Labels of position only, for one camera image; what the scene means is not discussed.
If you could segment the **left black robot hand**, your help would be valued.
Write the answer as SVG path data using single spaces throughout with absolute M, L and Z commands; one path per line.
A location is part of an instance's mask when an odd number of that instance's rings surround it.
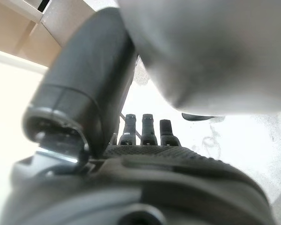
M 23 116 L 39 145 L 16 162 L 2 225 L 273 225 L 261 187 L 143 118 L 149 142 L 115 143 L 136 52 L 120 12 L 96 12 L 50 66 Z

